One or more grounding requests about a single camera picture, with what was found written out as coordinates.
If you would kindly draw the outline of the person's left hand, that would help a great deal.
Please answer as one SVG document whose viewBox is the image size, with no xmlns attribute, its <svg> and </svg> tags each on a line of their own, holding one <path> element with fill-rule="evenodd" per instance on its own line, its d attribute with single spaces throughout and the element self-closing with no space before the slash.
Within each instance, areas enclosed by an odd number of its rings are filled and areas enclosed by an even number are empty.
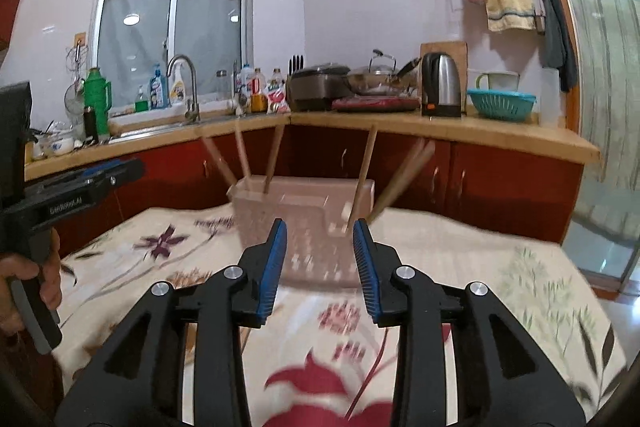
<svg viewBox="0 0 640 427">
<path fill-rule="evenodd" d="M 40 277 L 41 288 L 40 297 L 47 308 L 55 311 L 61 304 L 61 259 L 60 238 L 55 229 L 50 233 L 50 251 L 47 260 L 43 265 L 28 260 L 17 254 L 1 255 L 1 297 L 0 297 L 0 326 L 1 334 L 11 337 L 21 332 L 25 326 L 21 313 L 18 312 L 9 288 L 9 279 L 15 277 L 17 280 L 31 280 Z"/>
</svg>

